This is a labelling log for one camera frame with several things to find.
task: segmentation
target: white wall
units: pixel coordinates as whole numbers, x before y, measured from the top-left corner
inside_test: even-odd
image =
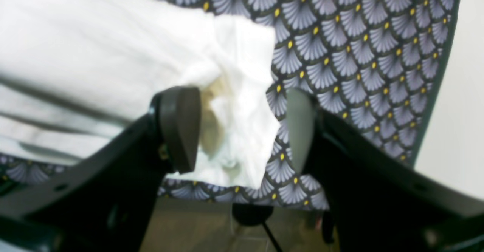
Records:
[[[451,56],[416,170],[484,200],[484,0],[461,0]]]

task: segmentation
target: patterned fabric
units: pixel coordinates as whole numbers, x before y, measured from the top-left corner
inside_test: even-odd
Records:
[[[258,190],[165,180],[160,196],[326,209],[322,187],[291,160],[285,93],[301,88],[408,166],[450,52],[457,0],[167,0],[275,27],[268,103],[282,127]],[[2,159],[4,179],[36,184],[64,168]]]

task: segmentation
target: white cloth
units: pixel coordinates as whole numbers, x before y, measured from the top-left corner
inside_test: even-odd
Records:
[[[175,85],[202,90],[193,173],[259,188],[279,122],[273,28],[155,0],[0,0],[0,152],[71,164]]]

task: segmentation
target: black wire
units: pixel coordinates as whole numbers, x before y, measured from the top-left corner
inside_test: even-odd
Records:
[[[263,222],[263,223],[262,223],[262,226],[264,227],[264,229],[265,229],[265,231],[266,231],[266,233],[267,233],[268,237],[271,239],[271,243],[273,243],[273,246],[274,246],[275,250],[276,250],[277,252],[282,252],[281,247],[279,246],[279,244],[278,244],[278,243],[277,243],[277,241],[275,240],[274,235],[272,235],[272,232],[271,232],[271,230],[269,229],[269,227],[266,225],[266,222]]]

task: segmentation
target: floor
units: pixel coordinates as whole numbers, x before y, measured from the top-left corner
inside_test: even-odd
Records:
[[[229,213],[230,204],[160,198],[140,252],[276,252],[261,226],[240,226]],[[338,251],[315,222],[315,213],[276,208],[267,225],[284,252]]]

